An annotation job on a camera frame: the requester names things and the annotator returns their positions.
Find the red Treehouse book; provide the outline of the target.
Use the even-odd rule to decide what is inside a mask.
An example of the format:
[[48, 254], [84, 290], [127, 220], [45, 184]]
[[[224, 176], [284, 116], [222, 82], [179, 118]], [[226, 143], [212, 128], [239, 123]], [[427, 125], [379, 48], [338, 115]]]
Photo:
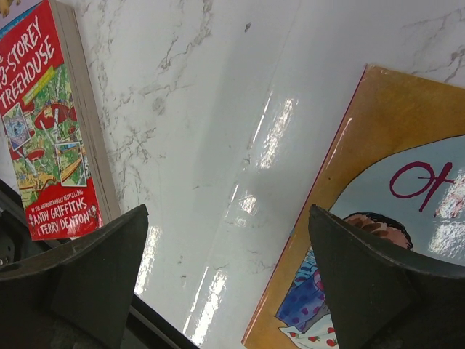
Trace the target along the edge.
[[120, 213], [74, 9], [42, 1], [1, 35], [1, 126], [34, 241]]

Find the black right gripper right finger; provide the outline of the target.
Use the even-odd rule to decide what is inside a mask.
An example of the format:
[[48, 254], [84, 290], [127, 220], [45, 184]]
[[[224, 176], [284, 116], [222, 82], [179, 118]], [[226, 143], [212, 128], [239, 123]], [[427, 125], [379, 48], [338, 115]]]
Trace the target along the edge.
[[463, 348], [464, 267], [312, 205], [308, 231], [340, 348]]

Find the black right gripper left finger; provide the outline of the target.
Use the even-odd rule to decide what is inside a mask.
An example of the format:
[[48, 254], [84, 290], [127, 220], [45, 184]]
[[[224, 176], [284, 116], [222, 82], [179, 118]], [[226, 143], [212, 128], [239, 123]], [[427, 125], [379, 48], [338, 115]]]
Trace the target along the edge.
[[148, 230], [145, 205], [1, 268], [2, 348], [119, 348]]

